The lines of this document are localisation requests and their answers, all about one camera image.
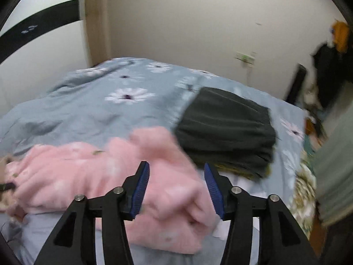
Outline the pink fleece floral garment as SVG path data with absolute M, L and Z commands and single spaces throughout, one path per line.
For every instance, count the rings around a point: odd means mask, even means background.
M 196 166 L 164 127 L 136 129 L 103 149 L 85 142 L 34 145 L 22 159 L 1 164 L 1 180 L 16 185 L 1 194 L 1 211 L 18 220 L 63 211 L 77 194 L 99 197 L 121 186 L 142 161 L 149 163 L 150 179 L 141 212 L 126 223 L 129 242 L 197 253 L 217 216 Z

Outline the black clothes pile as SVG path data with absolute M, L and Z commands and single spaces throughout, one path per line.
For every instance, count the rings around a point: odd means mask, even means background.
M 352 50 L 340 53 L 327 43 L 312 55 L 316 70 L 317 98 L 322 108 L 329 107 L 346 82 L 352 83 Z

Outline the floral bed sheet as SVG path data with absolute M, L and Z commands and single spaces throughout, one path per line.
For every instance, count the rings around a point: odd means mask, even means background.
M 288 157 L 285 168 L 290 177 L 290 189 L 293 191 L 287 208 L 309 239 L 314 224 L 317 189 L 317 179 L 310 169 L 312 155 L 304 149 L 300 155 L 292 155 L 289 151 L 286 151 L 285 154 Z

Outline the dark grey folded garment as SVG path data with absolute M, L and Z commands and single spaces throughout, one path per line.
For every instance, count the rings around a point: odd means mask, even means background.
M 276 132 L 268 108 L 221 89 L 203 87 L 174 134 L 195 164 L 213 164 L 249 179 L 265 178 L 273 162 Z

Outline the grey-blue floral duvet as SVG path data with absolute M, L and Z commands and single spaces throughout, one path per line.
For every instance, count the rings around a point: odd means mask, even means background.
M 277 194 L 292 206 L 303 149 L 300 108 L 227 78 L 140 58 L 117 58 L 65 75 L 49 92 L 15 106 L 1 118 L 1 154 L 21 157 L 36 144 L 86 142 L 98 148 L 140 127 L 173 130 L 203 87 L 253 100 L 269 109 L 277 135 L 270 175 L 258 181 L 234 176 L 249 194 Z

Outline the white black wardrobe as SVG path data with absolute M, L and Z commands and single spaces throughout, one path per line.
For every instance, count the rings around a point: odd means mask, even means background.
M 90 65 L 83 0 L 12 0 L 1 21 L 1 114 Z

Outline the orange yellow garment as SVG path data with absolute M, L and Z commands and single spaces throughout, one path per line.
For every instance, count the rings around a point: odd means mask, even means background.
M 350 28 L 347 23 L 336 20 L 331 26 L 333 44 L 339 53 L 346 53 L 348 49 L 348 39 Z

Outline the wall power socket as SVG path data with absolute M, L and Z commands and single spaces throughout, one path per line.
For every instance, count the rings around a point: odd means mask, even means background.
M 252 66 L 255 64 L 255 57 L 242 52 L 237 51 L 235 59 L 241 61 L 244 66 Z

